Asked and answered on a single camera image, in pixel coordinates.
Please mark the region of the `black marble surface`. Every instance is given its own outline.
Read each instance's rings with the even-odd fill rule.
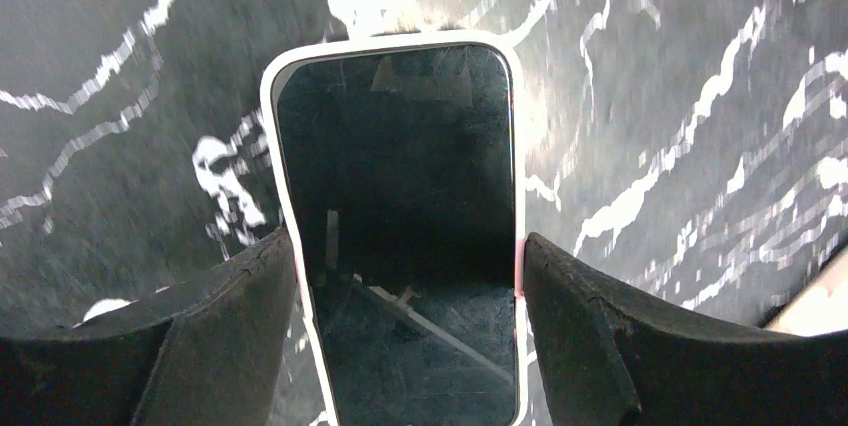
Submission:
[[[756,325],[844,238],[845,0],[0,0],[0,11],[2,330],[74,324],[99,299],[152,293],[270,231],[265,66],[422,21],[515,45],[528,230],[588,264]],[[302,322],[291,335],[269,424],[322,424]],[[531,383],[528,424],[545,424]]]

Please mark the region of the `scratched screen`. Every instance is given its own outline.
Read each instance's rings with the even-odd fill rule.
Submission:
[[[342,424],[515,415],[509,71],[477,45],[311,62],[277,98]]]

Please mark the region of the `marble pattern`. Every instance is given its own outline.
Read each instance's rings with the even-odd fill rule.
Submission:
[[[0,0],[0,326],[76,324],[251,244],[281,221],[264,66],[444,24],[521,58],[528,231],[761,324],[845,239],[844,3]],[[329,424],[297,318],[269,424]],[[550,424],[530,376],[525,422]]]

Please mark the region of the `phone frame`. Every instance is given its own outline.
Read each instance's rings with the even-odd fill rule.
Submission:
[[[271,156],[271,166],[274,171],[274,180],[277,186],[280,205],[282,207],[283,219],[291,237],[294,249],[295,267],[297,269],[297,282],[303,303],[303,316],[309,344],[315,357],[315,367],[318,372],[321,392],[324,397],[324,405],[327,413],[327,422],[331,426],[338,426],[338,413],[335,406],[333,391],[330,386],[330,377],[324,360],[320,335],[313,310],[312,293],[306,280],[306,267],[303,259],[303,244],[300,232],[295,220],[294,208],[288,189],[288,180],[283,165],[282,145],[279,138],[278,118],[275,107],[276,98],[279,96],[281,87],[278,81],[287,81],[288,78],[280,78],[280,74],[287,68],[298,66],[298,63],[309,63],[318,60],[326,60],[334,57],[361,56],[368,54],[392,53],[397,51],[415,50],[430,47],[449,47],[461,44],[476,44],[488,47],[504,58],[507,73],[511,84],[510,94],[510,128],[512,130],[512,167],[515,204],[515,344],[516,344],[516,376],[518,379],[517,410],[510,426],[519,425],[527,415],[529,408],[528,392],[528,368],[530,357],[527,352],[529,318],[527,316],[527,304],[524,299],[523,289],[523,266],[524,266],[524,243],[527,239],[525,230],[525,177],[524,168],[524,142],[523,133],[526,128],[522,121],[521,105],[524,104],[524,77],[518,55],[512,46],[500,36],[485,31],[437,31],[426,33],[399,33],[386,36],[375,36],[363,39],[338,41],[330,43],[319,43],[286,51],[276,58],[265,68],[259,87],[260,102],[262,105],[262,126],[268,142],[268,150]]]

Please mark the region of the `white marble vein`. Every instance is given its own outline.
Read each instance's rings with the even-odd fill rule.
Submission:
[[[524,188],[528,193],[536,193],[536,197],[554,203],[557,211],[562,211],[562,200],[559,197],[559,187],[562,184],[562,179],[558,173],[554,176],[553,187],[546,185],[545,182],[535,174],[527,178],[524,184]]]
[[[152,36],[158,28],[168,22],[168,12],[174,0],[157,0],[156,4],[144,12],[138,23],[138,29]],[[0,90],[0,101],[26,110],[39,110],[50,108],[65,114],[74,114],[76,110],[88,102],[91,97],[101,91],[109,80],[121,71],[121,67],[133,53],[137,38],[134,30],[136,26],[127,28],[123,41],[109,54],[100,58],[100,65],[94,72],[94,77],[84,82],[79,90],[71,94],[65,101],[57,101],[41,93],[31,95],[15,96],[12,93]]]
[[[607,20],[609,19],[610,0],[604,2],[604,9],[592,15],[589,23],[583,29],[583,34],[580,35],[580,56],[586,65],[586,79],[583,83],[583,101],[586,100],[586,94],[589,94],[589,118],[591,124],[595,120],[595,68],[592,65],[592,58],[589,57],[589,49],[586,46],[589,39],[597,31],[602,31],[607,28]]]
[[[633,13],[642,13],[648,15],[651,21],[654,22],[654,28],[660,29],[662,26],[662,12],[657,8],[651,0],[629,0],[627,9]]]
[[[533,27],[541,21],[545,14],[548,11],[548,7],[550,6],[552,0],[536,0],[530,5],[530,10],[527,13],[526,18],[522,23],[512,31],[505,33],[504,36],[507,41],[513,45],[513,47],[518,46],[524,41],[527,36],[530,35],[530,31],[532,31]]]
[[[106,136],[129,131],[131,123],[144,115],[144,112],[150,107],[158,94],[159,80],[154,75],[153,82],[150,86],[142,91],[134,104],[124,108],[116,120],[100,123],[82,136],[68,141],[44,175],[41,181],[40,191],[33,194],[15,196],[0,205],[0,230],[21,222],[23,220],[22,209],[48,204],[53,199],[53,187],[56,179],[68,167],[71,158]]]
[[[215,222],[208,224],[206,230],[221,245],[224,259],[229,259],[224,236],[235,235],[239,243],[250,246],[257,241],[251,228],[268,222],[256,200],[239,182],[239,177],[248,172],[240,156],[267,154],[268,145],[261,128],[261,112],[257,110],[242,118],[236,132],[226,142],[213,136],[200,138],[191,158],[198,184],[217,202],[220,209],[215,213]],[[246,143],[245,140],[256,134],[257,130],[256,140]],[[214,171],[212,166],[222,160],[230,161],[220,173]]]
[[[843,141],[832,152],[844,154],[846,147],[848,147],[848,141]],[[814,184],[816,180],[823,189],[829,190],[835,186],[839,186],[841,189],[842,185],[848,184],[846,173],[848,173],[848,160],[844,156],[839,159],[826,156],[793,185],[792,191],[794,195],[797,195],[801,190]],[[782,226],[779,226],[756,248],[752,248],[753,239],[766,233],[768,226],[774,222],[776,215],[782,213],[782,211],[775,212],[773,208],[767,207],[760,210],[759,214],[752,215],[743,226],[747,226],[748,235],[741,238],[718,265],[724,268],[722,275],[716,281],[702,288],[693,298],[681,302],[681,306],[694,309],[704,301],[714,298],[725,286],[738,281],[753,263],[777,263],[779,269],[781,266],[785,267],[786,263],[791,261],[802,247],[817,241],[821,237],[830,219],[848,216],[846,200],[848,198],[843,197],[841,191],[836,191],[822,196],[821,199],[804,211],[798,211],[797,206],[793,207],[791,220],[778,223]],[[795,239],[784,245],[784,242],[789,238]],[[830,252],[836,247],[835,239],[833,238],[826,245],[825,251],[819,258],[820,262],[829,256]]]
[[[685,306],[694,308],[700,305],[703,301],[715,297],[715,295],[717,295],[727,284],[738,280],[738,278],[747,269],[747,266],[752,262],[773,262],[776,263],[778,269],[781,269],[787,265],[787,261],[792,259],[794,252],[797,252],[800,247],[809,244],[813,240],[811,236],[812,233],[809,233],[799,240],[800,243],[797,241],[796,243],[793,243],[794,245],[792,246],[791,251],[785,248],[774,249],[776,244],[775,241],[782,241],[786,235],[785,232],[775,233],[770,238],[762,241],[762,244],[755,247],[755,244],[759,242],[759,235],[762,234],[767,227],[777,221],[777,218],[786,214],[787,211],[792,211],[793,217],[791,219],[791,225],[797,225],[799,221],[801,225],[806,224],[809,221],[810,214],[813,214],[818,210],[823,211],[823,205],[819,205],[818,210],[816,207],[808,209],[800,213],[800,218],[807,218],[807,220],[799,220],[799,212],[795,206],[795,201],[802,190],[811,184],[811,173],[808,173],[799,179],[799,182],[782,194],[780,199],[776,202],[752,214],[736,225],[726,227],[724,231],[711,235],[707,234],[713,220],[718,215],[719,211],[724,208],[725,204],[727,204],[733,193],[742,189],[747,178],[754,174],[757,168],[767,159],[771,158],[782,144],[785,144],[786,141],[791,141],[795,130],[806,118],[809,118],[824,104],[828,104],[830,106],[830,116],[833,119],[845,117],[845,108],[842,106],[844,101],[842,101],[842,97],[838,94],[838,91],[845,85],[845,78],[848,78],[848,51],[830,53],[821,61],[815,63],[815,51],[811,48],[809,60],[811,66],[799,80],[798,87],[784,110],[783,129],[774,134],[766,142],[766,144],[756,152],[752,154],[745,154],[740,157],[741,171],[737,169],[734,177],[728,182],[728,190],[719,194],[713,205],[698,213],[681,229],[678,234],[678,248],[675,255],[669,260],[660,263],[659,267],[657,267],[658,265],[656,261],[652,261],[650,268],[645,270],[644,278],[640,277],[631,280],[631,284],[641,284],[643,280],[652,281],[649,285],[649,290],[657,293],[669,281],[672,270],[681,264],[686,252],[695,247],[696,244],[702,251],[704,251],[724,244],[730,238],[741,236],[741,239],[739,239],[739,242],[737,243],[737,247],[734,248],[730,254],[722,257],[722,264],[720,266],[729,266],[727,266],[727,269],[724,271],[721,278],[706,285],[696,294],[694,298],[683,302]],[[834,74],[836,74],[837,77],[829,83],[826,83],[824,87],[820,88],[818,91],[811,93],[808,90],[809,86],[815,81],[825,78],[826,75]],[[769,191],[766,192],[765,196],[774,196],[777,194],[778,189],[779,185],[773,185],[769,188]],[[790,230],[797,232],[797,226],[796,229],[792,229],[791,225],[789,226]],[[820,234],[821,232],[815,235],[815,238],[817,239]],[[832,238],[830,243],[828,243],[833,243],[833,246],[829,249],[832,249],[832,247],[835,246],[836,239],[837,238]],[[821,252],[819,263],[827,259],[828,254],[829,252],[827,254]]]
[[[91,320],[92,318],[96,318],[101,314],[106,314],[111,311],[115,311],[117,309],[121,309],[124,306],[132,304],[133,301],[127,301],[126,299],[121,298],[105,298],[100,301],[94,303],[85,315],[82,318],[82,323]]]
[[[762,21],[760,6],[751,11],[744,25],[725,48],[719,71],[704,83],[700,97],[692,105],[691,115],[682,122],[680,130],[671,139],[671,144],[653,155],[648,171],[641,178],[633,181],[616,199],[583,221],[574,245],[575,255],[580,252],[587,238],[598,238],[605,232],[612,233],[610,245],[607,247],[607,251],[611,251],[621,231],[636,220],[642,210],[645,196],[654,188],[660,176],[670,173],[677,161],[691,151],[695,144],[695,133],[712,115],[716,99],[730,90],[735,76],[736,55],[743,44],[753,39],[756,23],[759,21]]]

